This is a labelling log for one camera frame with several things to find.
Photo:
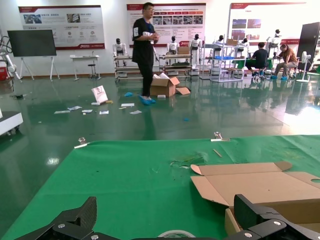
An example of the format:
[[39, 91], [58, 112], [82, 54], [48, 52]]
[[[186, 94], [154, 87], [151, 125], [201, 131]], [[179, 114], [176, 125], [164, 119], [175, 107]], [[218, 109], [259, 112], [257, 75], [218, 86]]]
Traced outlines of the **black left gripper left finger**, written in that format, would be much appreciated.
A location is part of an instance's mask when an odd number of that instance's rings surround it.
[[19, 240], [104, 240], [94, 232], [97, 198], [88, 197], [82, 206], [62, 211], [49, 224], [18, 237]]

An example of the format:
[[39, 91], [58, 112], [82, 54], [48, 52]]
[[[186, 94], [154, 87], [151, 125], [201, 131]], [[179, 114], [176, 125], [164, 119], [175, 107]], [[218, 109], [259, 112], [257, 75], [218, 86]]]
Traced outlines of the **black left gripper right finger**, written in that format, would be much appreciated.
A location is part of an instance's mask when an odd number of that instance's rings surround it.
[[234, 216], [242, 230], [227, 240], [318, 240], [320, 234], [290, 222], [275, 209], [234, 196]]

